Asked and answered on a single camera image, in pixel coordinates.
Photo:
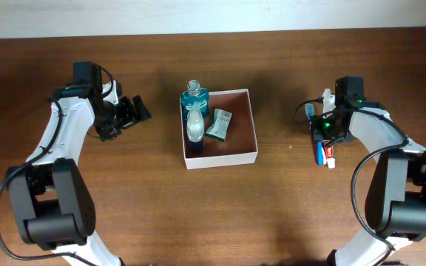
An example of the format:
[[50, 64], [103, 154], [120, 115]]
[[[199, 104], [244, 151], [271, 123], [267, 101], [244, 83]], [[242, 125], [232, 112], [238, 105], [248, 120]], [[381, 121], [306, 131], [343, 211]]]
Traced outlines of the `red white toothpaste tube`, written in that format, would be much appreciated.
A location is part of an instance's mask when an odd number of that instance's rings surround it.
[[325, 156], [326, 156], [326, 165], [329, 168], [335, 168], [336, 167], [336, 159], [334, 156], [334, 147], [329, 146], [328, 143], [326, 143], [325, 147]]

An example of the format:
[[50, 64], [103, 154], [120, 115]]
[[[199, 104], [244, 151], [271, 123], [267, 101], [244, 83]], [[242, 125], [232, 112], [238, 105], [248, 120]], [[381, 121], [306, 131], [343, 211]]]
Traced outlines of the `clear spray bottle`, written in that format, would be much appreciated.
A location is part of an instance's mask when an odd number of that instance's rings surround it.
[[197, 154], [201, 153], [204, 147], [205, 129], [199, 102], [194, 102], [187, 115], [186, 132], [190, 150]]

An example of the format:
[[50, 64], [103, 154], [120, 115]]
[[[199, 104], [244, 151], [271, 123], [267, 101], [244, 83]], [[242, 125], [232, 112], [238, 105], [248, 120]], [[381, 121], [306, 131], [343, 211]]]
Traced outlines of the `teal mouthwash bottle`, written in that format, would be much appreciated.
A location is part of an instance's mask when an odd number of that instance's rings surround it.
[[187, 83], [187, 90], [180, 95], [180, 103], [183, 121], [187, 121], [187, 115], [195, 102], [200, 104], [200, 112], [203, 118], [209, 116], [209, 91], [200, 85], [197, 80]]

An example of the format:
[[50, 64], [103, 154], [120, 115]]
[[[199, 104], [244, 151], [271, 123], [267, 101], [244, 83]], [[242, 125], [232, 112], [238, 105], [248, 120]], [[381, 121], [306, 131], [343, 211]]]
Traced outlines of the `green white soap packet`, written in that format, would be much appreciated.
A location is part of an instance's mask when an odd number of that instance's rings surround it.
[[212, 124], [206, 130], [206, 136], [224, 142], [232, 119], [232, 113], [222, 109], [214, 110]]

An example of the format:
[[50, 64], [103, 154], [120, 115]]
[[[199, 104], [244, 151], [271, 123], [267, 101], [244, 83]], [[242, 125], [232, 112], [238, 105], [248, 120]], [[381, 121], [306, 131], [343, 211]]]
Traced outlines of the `blue disposable razor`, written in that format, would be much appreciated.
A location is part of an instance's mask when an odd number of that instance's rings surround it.
[[316, 142], [316, 156], [317, 156], [317, 164], [319, 166], [323, 166], [326, 164], [326, 156], [323, 148], [322, 142]]

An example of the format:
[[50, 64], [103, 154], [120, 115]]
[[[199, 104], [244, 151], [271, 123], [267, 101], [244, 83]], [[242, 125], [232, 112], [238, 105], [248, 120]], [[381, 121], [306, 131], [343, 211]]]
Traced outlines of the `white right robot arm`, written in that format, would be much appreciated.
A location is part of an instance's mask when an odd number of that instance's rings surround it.
[[359, 140], [368, 150], [351, 177], [351, 204], [361, 229], [331, 251], [328, 265], [382, 265], [426, 237], [426, 148], [411, 140], [385, 107], [364, 96], [361, 77], [345, 76], [309, 118], [320, 164], [334, 166], [334, 145]]

